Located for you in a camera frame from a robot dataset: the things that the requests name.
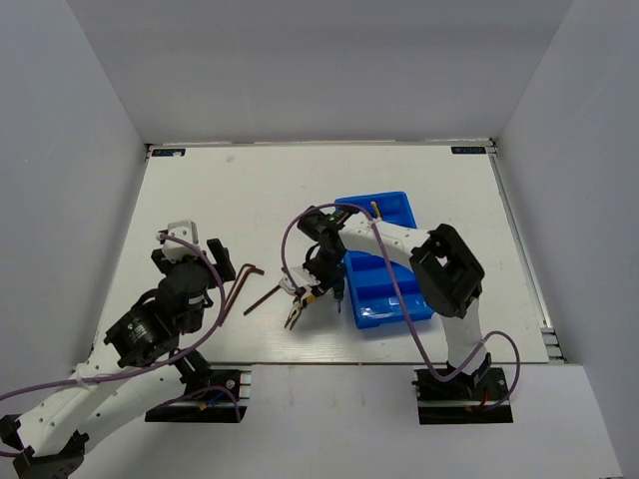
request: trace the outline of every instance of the blue plastic tray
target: blue plastic tray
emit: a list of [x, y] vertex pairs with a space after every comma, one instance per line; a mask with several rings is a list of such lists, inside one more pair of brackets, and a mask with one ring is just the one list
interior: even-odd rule
[[[372, 215], [374, 210], [370, 202], [377, 202], [385, 222], [401, 227], [417, 228], [408, 197], [404, 192], [378, 193], [340, 198], [335, 201], [359, 205], [366, 208]], [[346, 266], [352, 312], [359, 329], [403, 321], [403, 314], [390, 282], [390, 275], [381, 256], [349, 251], [343, 262]], [[392, 264], [392, 269], [408, 307], [410, 318], [413, 321], [430, 319], [433, 310], [426, 305], [412, 271], [396, 263]]]

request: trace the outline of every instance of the purple cable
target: purple cable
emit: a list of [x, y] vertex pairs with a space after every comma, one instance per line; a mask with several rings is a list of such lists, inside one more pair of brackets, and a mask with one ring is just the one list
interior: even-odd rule
[[[123, 379], [130, 379], [132, 377], [140, 376], [142, 374], [155, 371], [156, 369], [162, 366], [173, 364], [174, 362], [178, 361], [182, 357], [186, 356], [187, 354], [195, 351], [198, 347], [200, 347], [207, 339], [211, 337], [211, 335], [216, 331], [216, 329], [220, 325], [220, 322], [223, 318], [223, 311], [226, 306], [227, 298], [224, 291], [224, 284], [222, 282], [222, 279], [220, 278], [220, 275], [216, 271], [215, 267], [211, 264], [211, 262], [209, 261], [207, 256], [204, 254], [204, 252], [196, 245], [191, 244], [188, 241], [184, 241], [183, 239], [168, 237], [166, 235], [160, 235], [160, 239], [173, 241], [186, 247], [187, 249], [192, 251], [197, 257], [199, 257], [205, 263], [207, 268], [211, 271], [213, 277], [216, 280], [216, 283], [218, 284], [218, 288], [220, 289], [220, 312], [218, 313], [218, 317], [213, 323], [213, 326], [211, 326], [211, 328], [200, 339], [198, 339], [196, 342], [194, 342], [191, 346], [187, 347], [186, 349], [183, 349], [177, 354], [171, 356], [169, 359], [156, 362], [148, 367], [134, 369], [133, 371], [119, 372], [117, 374], [111, 374], [111, 375], [83, 377], [82, 382], [84, 382], [85, 384], [99, 384], [101, 382], [112, 382], [112, 381], [121, 381]], [[0, 395], [0, 402], [6, 399], [9, 399], [11, 397], [27, 394], [29, 392], [40, 391], [42, 389], [53, 389], [58, 387], [75, 386], [76, 384], [78, 384], [78, 381], [76, 379], [65, 379], [62, 381], [46, 382], [43, 384], [36, 384], [34, 386], [23, 387], [22, 389], [16, 389], [15, 391], [7, 392], [6, 394]], [[0, 457], [17, 457], [18, 455], [19, 454], [15, 452], [0, 451]]]
[[461, 362], [461, 364], [459, 364], [459, 366], [456, 369], [454, 369], [453, 371], [451, 371], [450, 373], [448, 373], [446, 375], [439, 374], [437, 372], [437, 370], [435, 369], [432, 361], [428, 357], [428, 354], [426, 353], [426, 350], [423, 348], [423, 345], [421, 344], [421, 340], [419, 339], [419, 334], [417, 333], [417, 329], [415, 328], [415, 325], [412, 322], [412, 319], [410, 318], [410, 314], [408, 313], [408, 308], [406, 307], [406, 303], [403, 300], [403, 295], [401, 294], [401, 290], [399, 289], [399, 284], [397, 283], [397, 278], [395, 277], [395, 273], [392, 270], [392, 265], [391, 265], [391, 262], [390, 262], [390, 258], [388, 257], [388, 251], [386, 250], [386, 246], [384, 245], [383, 240], [381, 239], [381, 234], [379, 233], [379, 229], [377, 228], [377, 224], [373, 221], [372, 215], [366, 209], [362, 208], [361, 206], [348, 204], [348, 203], [339, 203], [339, 204], [338, 203], [326, 203], [324, 205], [319, 205], [318, 207], [311, 207], [311, 208], [307, 209], [306, 211], [304, 211], [304, 212], [300, 213], [299, 215], [297, 215], [293, 219], [293, 221], [287, 226], [287, 229], [285, 230], [285, 233], [284, 233], [284, 237], [282, 238], [281, 256], [282, 256], [282, 266], [284, 267], [284, 272], [287, 275], [287, 277], [289, 278], [289, 281], [291, 282], [291, 284], [293, 285], [293, 288], [297, 289], [298, 285], [296, 284], [295, 280], [293, 279], [293, 276], [291, 275], [291, 272], [289, 271], [289, 267], [287, 265], [286, 245], [287, 245], [287, 238], [289, 237], [289, 233], [291, 232], [293, 227], [296, 225], [296, 223], [300, 219], [302, 219], [303, 217], [305, 217], [306, 215], [308, 215], [310, 213], [318, 212], [318, 211], [320, 211], [323, 208], [344, 208], [344, 207], [353, 208], [353, 209], [356, 209], [356, 210], [360, 211], [370, 221], [370, 228], [372, 229], [372, 232], [373, 232], [373, 234], [375, 236], [377, 244], [379, 244], [379, 249], [381, 251], [381, 256], [383, 257], [383, 262], [384, 262], [384, 264], [386, 266], [386, 269], [388, 270], [388, 274], [390, 275], [390, 281], [392, 282], [392, 287], [393, 287], [393, 289], [395, 291], [395, 294], [397, 296], [397, 301], [399, 302], [399, 307], [401, 308], [401, 312], [403, 313], [403, 317], [404, 317], [404, 319], [406, 321], [406, 325], [408, 326], [408, 330], [410, 331], [410, 335], [412, 336], [412, 339], [414, 340], [415, 345], [417, 346], [417, 349], [419, 350], [419, 354], [423, 358], [423, 361], [426, 364], [426, 367], [428, 368], [428, 371], [430, 372], [430, 374], [435, 379], [437, 379], [439, 382], [449, 382], [449, 381], [451, 381], [458, 374], [460, 374], [462, 372], [464, 367], [466, 367], [470, 363], [470, 361], [477, 354], [477, 352], [479, 352], [479, 349], [481, 349], [481, 346], [483, 346], [483, 344], [485, 343], [486, 339], [488, 339], [489, 337], [491, 337], [493, 335], [503, 336], [510, 342], [510, 344], [512, 345], [512, 348], [514, 350], [514, 353], [515, 353], [515, 366], [516, 366], [515, 377], [514, 377], [513, 382], [512, 382], [512, 387], [506, 393], [506, 395], [499, 402], [491, 405], [490, 408], [497, 407], [498, 405], [502, 404], [505, 400], [507, 400], [510, 397], [510, 395], [512, 394], [512, 391], [514, 390], [514, 387], [517, 385], [517, 382], [519, 381], [519, 373], [520, 373], [520, 368], [521, 368], [521, 358], [519, 356], [519, 349], [517, 348], [517, 345], [516, 345], [515, 341], [512, 339], [512, 337], [510, 337], [508, 334], [506, 334], [503, 331], [490, 331], [490, 332], [488, 332], [483, 337], [483, 339], [472, 349], [472, 351], [470, 351], [468, 356]]
[[176, 397], [175, 399], [171, 399], [171, 400], [169, 400], [167, 402], [164, 402], [164, 403], [162, 403], [160, 405], [161, 406], [168, 406], [170, 404], [174, 404], [176, 402], [184, 401], [185, 399], [190, 399], [193, 396], [197, 396], [198, 394], [204, 394], [205, 392], [209, 392], [209, 391], [220, 391], [220, 392], [226, 394], [227, 396], [229, 396], [229, 399], [231, 399], [231, 402], [233, 402], [233, 405], [236, 408], [236, 417], [238, 418], [238, 422], [242, 422], [242, 414], [240, 414], [240, 404], [238, 404], [238, 400], [233, 395], [233, 392], [231, 392], [226, 387], [222, 387], [222, 386], [203, 387], [202, 389], [198, 389], [197, 391], [190, 392], [189, 394], [185, 394], [183, 396]]

